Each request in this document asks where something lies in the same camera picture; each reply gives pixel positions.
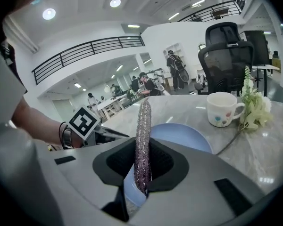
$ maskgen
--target blue plate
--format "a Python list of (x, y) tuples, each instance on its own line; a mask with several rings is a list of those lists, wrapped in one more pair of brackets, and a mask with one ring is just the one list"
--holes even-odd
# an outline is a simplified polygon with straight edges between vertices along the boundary
[[(204, 152), (213, 153), (210, 144), (200, 132), (182, 124), (166, 123), (153, 126), (150, 136), (154, 139), (174, 142)], [(126, 197), (136, 206), (140, 207), (145, 203), (146, 196), (137, 188), (134, 181), (133, 166), (124, 179), (124, 191)]]

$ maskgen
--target white column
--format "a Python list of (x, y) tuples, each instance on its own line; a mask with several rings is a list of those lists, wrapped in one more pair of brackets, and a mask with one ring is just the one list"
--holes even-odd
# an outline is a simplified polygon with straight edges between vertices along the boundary
[(141, 57), (140, 54), (136, 54), (136, 55), (135, 55), (135, 59), (136, 59), (136, 61), (137, 61), (137, 64), (138, 64), (139, 68), (141, 69), (141, 72), (146, 72), (146, 71), (147, 71), (147, 70), (146, 70), (146, 67), (145, 67), (145, 65), (143, 64), (143, 60), (142, 60), (141, 58), (142, 58), (142, 57)]
[(127, 86), (128, 86), (128, 88), (130, 87), (130, 85), (131, 85), (131, 81), (130, 81), (130, 83), (128, 82), (128, 80), (126, 79), (126, 77), (123, 75), (123, 78), (124, 78), (124, 80), (125, 80), (125, 82), (126, 82), (126, 84), (127, 84)]
[(117, 82), (118, 82), (120, 88), (121, 88), (122, 90), (125, 90), (125, 88), (123, 87), (123, 85), (122, 85), (122, 83), (121, 83), (121, 80), (120, 80), (118, 77), (117, 77)]
[(279, 43), (279, 58), (281, 60), (281, 82), (280, 85), (283, 87), (283, 31), (281, 29), (281, 21), (279, 16), (274, 9), (274, 7), (270, 4), (268, 0), (263, 2), (270, 19), (272, 20), (273, 26), (275, 28), (275, 33), (277, 35), (278, 43)]

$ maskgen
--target round ceiling light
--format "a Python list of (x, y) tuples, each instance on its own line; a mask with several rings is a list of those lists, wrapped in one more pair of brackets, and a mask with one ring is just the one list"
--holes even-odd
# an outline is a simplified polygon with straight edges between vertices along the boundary
[(112, 0), (110, 2), (110, 6), (113, 7), (113, 8), (118, 7), (120, 4), (121, 4), (121, 0)]
[(43, 12), (43, 18), (45, 20), (51, 20), (56, 15), (56, 11), (52, 8), (48, 8)]

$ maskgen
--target mug handle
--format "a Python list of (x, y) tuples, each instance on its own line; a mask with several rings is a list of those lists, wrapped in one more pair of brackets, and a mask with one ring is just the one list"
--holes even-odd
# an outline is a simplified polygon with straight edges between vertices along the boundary
[[(242, 103), (242, 102), (238, 103), (238, 104), (236, 105), (236, 109), (237, 109), (238, 107), (241, 107), (241, 106), (245, 107), (245, 104)], [(233, 120), (239, 118), (243, 112), (244, 112), (244, 109), (242, 110), (242, 112), (241, 112), (240, 114), (234, 115), (234, 116), (233, 116)]]

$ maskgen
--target white desk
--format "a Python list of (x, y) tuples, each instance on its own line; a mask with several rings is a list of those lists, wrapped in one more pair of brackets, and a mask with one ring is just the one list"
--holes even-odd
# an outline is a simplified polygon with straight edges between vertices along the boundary
[(259, 66), (252, 66), (252, 69), (257, 70), (257, 88), (259, 87), (259, 70), (263, 70), (264, 73), (264, 96), (267, 96), (267, 72), (266, 70), (279, 70), (278, 67), (272, 65), (259, 65)]
[(119, 107), (124, 110), (125, 108), (123, 107), (123, 105), (119, 102), (122, 98), (126, 97), (126, 94), (122, 95), (122, 96), (118, 96), (115, 99), (108, 99), (103, 101), (102, 103), (100, 103), (98, 105), (98, 111), (103, 111), (103, 113), (105, 114), (105, 116), (107, 117), (108, 120), (110, 120), (110, 115), (107, 111), (107, 107), (111, 106), (113, 103), (117, 103), (119, 105)]

